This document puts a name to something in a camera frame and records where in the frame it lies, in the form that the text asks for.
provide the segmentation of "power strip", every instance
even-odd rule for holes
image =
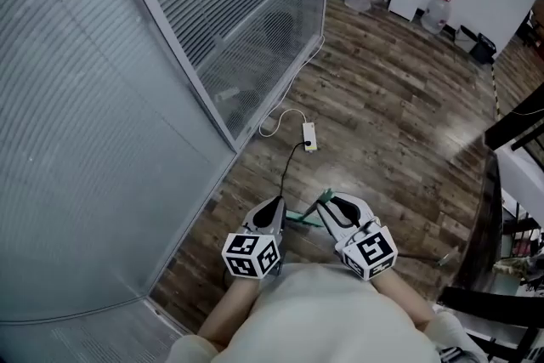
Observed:
[[[315,139],[315,125],[312,122],[303,122],[304,142],[309,141],[310,145],[304,145],[305,151],[317,150],[317,140]]]

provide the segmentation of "black cable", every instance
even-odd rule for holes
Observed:
[[[293,155],[293,153],[295,152],[295,150],[297,149],[297,147],[299,145],[307,145],[308,146],[308,145],[312,145],[312,143],[309,142],[309,141],[303,141],[303,142],[299,142],[297,145],[295,145],[292,148],[291,155],[289,156],[289,159],[287,159],[286,169],[283,170],[283,174],[281,175],[280,196],[283,194],[283,180],[286,177],[287,169],[289,168],[289,162],[291,161],[292,155]]]

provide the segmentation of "white shirt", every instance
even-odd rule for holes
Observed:
[[[450,313],[438,314],[422,333],[401,307],[349,270],[289,266],[264,288],[225,351],[185,336],[167,363],[439,363],[437,346],[487,361]]]

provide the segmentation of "white cable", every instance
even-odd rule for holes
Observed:
[[[272,133],[269,134],[269,135],[265,135],[265,134],[261,131],[261,127],[263,126],[263,124],[264,124],[264,122],[266,121],[266,119],[270,116],[270,114],[271,114],[272,112],[274,112],[274,111],[278,108],[278,106],[281,105],[281,103],[283,102],[283,100],[284,100],[285,97],[287,96],[287,93],[288,93],[289,90],[291,89],[291,86],[292,86],[293,82],[295,82],[295,79],[297,78],[298,73],[304,68],[304,66],[305,66],[306,64],[308,64],[308,63],[309,63],[309,62],[310,62],[310,61],[311,61],[311,60],[312,60],[312,59],[320,52],[321,48],[323,47],[323,44],[325,43],[325,37],[322,37],[322,40],[323,40],[323,41],[321,41],[321,44],[320,44],[319,48],[317,49],[317,51],[316,51],[314,54],[312,54],[312,55],[311,55],[311,56],[310,56],[310,57],[309,57],[302,65],[300,65],[300,68],[297,70],[297,72],[295,73],[295,75],[292,77],[291,81],[289,82],[289,86],[287,86],[287,89],[286,89],[286,91],[283,93],[283,96],[281,97],[280,101],[276,104],[276,106],[274,106],[274,107],[269,111],[268,114],[266,114],[266,117],[263,118],[263,120],[261,121],[261,124],[259,124],[259,126],[258,126],[258,132],[259,132],[259,134],[260,134],[263,138],[270,138],[271,136],[274,136],[274,135],[275,135],[275,133],[276,133],[276,132],[278,131],[278,129],[280,128],[280,125],[281,125],[281,118],[283,118],[283,116],[284,116],[287,112],[289,112],[289,111],[300,112],[300,114],[301,114],[301,115],[303,116],[303,118],[304,118],[304,122],[306,122],[306,116],[304,115],[304,113],[303,113],[302,111],[300,111],[300,110],[298,110],[298,109],[287,109],[287,110],[285,110],[285,111],[283,111],[283,112],[281,113],[280,119],[278,120],[278,125],[277,125],[276,128],[274,129],[274,132],[272,132]]]
[[[519,112],[514,112],[514,111],[512,111],[512,113],[513,113],[513,114],[516,114],[516,115],[523,115],[523,116],[525,116],[525,115],[533,115],[533,114],[538,114],[539,112],[542,112],[542,111],[544,111],[544,108],[542,108],[542,109],[539,109],[538,111],[534,111],[534,112],[529,112],[528,114],[520,114]]]

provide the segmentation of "person's arm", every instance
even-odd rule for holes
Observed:
[[[259,280],[237,278],[206,318],[197,335],[223,351],[249,315],[257,299]]]
[[[431,305],[392,269],[383,271],[371,280],[382,295],[395,301],[409,316],[419,331],[435,317]]]

